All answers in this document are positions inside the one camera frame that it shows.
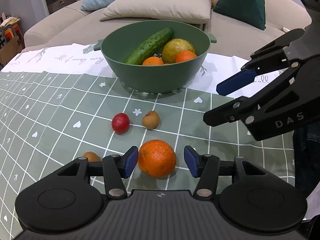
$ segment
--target red tomato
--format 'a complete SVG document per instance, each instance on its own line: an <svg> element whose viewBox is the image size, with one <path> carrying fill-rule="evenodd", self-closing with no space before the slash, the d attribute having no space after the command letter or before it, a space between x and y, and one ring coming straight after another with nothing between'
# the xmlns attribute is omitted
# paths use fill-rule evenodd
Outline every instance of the red tomato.
<svg viewBox="0 0 320 240"><path fill-rule="evenodd" d="M125 133L130 127L129 117L124 113L116 114L112 119L111 126L116 133Z"/></svg>

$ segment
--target bowl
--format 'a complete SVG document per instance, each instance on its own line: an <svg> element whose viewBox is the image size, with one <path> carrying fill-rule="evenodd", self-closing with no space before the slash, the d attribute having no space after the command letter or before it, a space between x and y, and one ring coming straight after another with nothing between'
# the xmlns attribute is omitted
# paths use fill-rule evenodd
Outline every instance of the bowl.
<svg viewBox="0 0 320 240"><path fill-rule="evenodd" d="M189 41L198 57L169 65L142 66L123 63L138 45L167 27L173 29L173 39ZM139 92L166 93L185 86L194 78L211 42L216 42L212 35L190 24L169 20L147 20L113 31L98 42L95 50L101 49L112 71L127 87Z"/></svg>

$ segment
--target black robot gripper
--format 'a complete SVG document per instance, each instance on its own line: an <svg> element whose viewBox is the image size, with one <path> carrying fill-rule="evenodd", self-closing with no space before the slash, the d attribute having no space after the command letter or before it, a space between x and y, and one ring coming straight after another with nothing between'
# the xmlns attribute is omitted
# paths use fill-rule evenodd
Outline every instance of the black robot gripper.
<svg viewBox="0 0 320 240"><path fill-rule="evenodd" d="M17 239L305 239L296 229L307 202L287 182L242 156L221 161L185 146L184 160L200 178L193 194L132 190L128 196L122 178L137 164L137 147L101 162L77 158L18 195L24 231ZM105 195L90 185L92 176L103 176ZM217 194L219 176L231 176L232 184Z"/></svg>

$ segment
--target beige sofa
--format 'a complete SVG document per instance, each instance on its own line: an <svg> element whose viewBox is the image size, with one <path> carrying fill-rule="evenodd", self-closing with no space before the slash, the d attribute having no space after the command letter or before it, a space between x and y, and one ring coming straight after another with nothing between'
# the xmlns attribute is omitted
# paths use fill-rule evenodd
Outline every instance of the beige sofa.
<svg viewBox="0 0 320 240"><path fill-rule="evenodd" d="M100 22L102 10L84 12L82 1L77 1L51 14L25 33L26 50L78 44L92 44L105 38L112 31L146 19L122 18ZM212 11L211 21L204 30L217 38L211 53L250 59L250 54L287 29L305 28L311 23L306 10L291 0L266 0L267 28L262 31L249 24Z"/></svg>

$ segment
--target jeans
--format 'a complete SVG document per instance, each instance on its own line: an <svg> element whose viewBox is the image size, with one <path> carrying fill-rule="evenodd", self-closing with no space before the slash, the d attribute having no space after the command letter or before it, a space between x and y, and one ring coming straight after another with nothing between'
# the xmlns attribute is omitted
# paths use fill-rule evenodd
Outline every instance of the jeans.
<svg viewBox="0 0 320 240"><path fill-rule="evenodd" d="M320 181L320 122L293 133L295 187L307 197Z"/></svg>

